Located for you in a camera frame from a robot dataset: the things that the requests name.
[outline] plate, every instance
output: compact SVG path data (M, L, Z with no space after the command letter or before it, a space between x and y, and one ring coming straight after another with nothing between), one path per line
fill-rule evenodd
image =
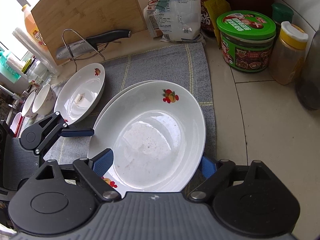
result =
M104 67L99 63L80 69L62 88L54 111L59 111L69 125L84 119L102 96L105 76Z
M104 178L127 191L178 192L195 173L205 144L205 121L185 88L153 81L128 90L102 114L88 157L111 148Z
M136 83L136 84L134 84L134 85L132 85L130 87L127 87L127 88L121 90L118 94L116 94L113 98L111 98L111 100L105 105L105 107L102 109L102 111L98 115L98 118L97 118L96 122L94 123L93 129L96 128L97 123L100 120L100 118L103 115L103 113L109 108L109 106L111 106L111 104L114 101L116 101L116 99L118 99L121 95L123 95L125 92L129 91L130 89L135 88L135 87L137 87L137 86L139 86L141 84L149 83L149 82L152 82L152 81L159 81L159 80L147 80L147 81L142 81L142 82Z

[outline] cutting board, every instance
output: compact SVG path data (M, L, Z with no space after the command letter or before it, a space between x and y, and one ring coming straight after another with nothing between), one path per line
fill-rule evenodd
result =
M40 0L31 11L44 42L55 57L62 47L61 34L74 29L87 38L114 29L132 33L147 28L137 0ZM64 33L67 44L80 40L73 32Z

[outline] kitchen knife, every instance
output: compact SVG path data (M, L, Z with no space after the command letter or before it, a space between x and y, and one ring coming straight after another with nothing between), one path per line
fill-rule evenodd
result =
M89 42L95 49L98 49L97 43L108 43L121 38L130 38L130 37L131 37L130 30L113 30L113 31L108 31L102 34L98 34L98 35L86 38L85 40ZM82 54L94 51L89 46L89 44L87 44L83 40L76 41L68 45L73 54L73 57L78 57ZM68 49L65 46L63 46L57 49L56 58L57 59L71 58L71 55Z

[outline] countertop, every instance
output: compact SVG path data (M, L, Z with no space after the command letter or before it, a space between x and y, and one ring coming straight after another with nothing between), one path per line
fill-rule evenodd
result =
M135 33L103 51L106 60L171 46L152 39L148 30ZM320 110L308 111L299 103L292 84L282 86L269 75L243 73L227 65L215 40L206 38L217 130L217 159L239 165L262 160L289 188L301 213L293 234L311 240L320 234ZM101 62L99 55L77 61L78 70ZM74 74L68 62L53 83Z

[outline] gray cloth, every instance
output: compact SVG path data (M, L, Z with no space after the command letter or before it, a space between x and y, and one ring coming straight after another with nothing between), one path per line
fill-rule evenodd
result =
M121 90L145 80L165 80L188 89L199 102L204 113L207 137L204 151L216 156L216 130L210 74L201 43L173 45L152 51L129 55L102 63L106 70L106 85L95 109L76 124L92 128L104 106ZM59 95L67 81L53 85ZM39 121L43 116L24 122L24 127ZM87 156L90 137L59 138L44 159L56 159L59 164L72 163ZM199 172L186 187L189 192L203 181Z

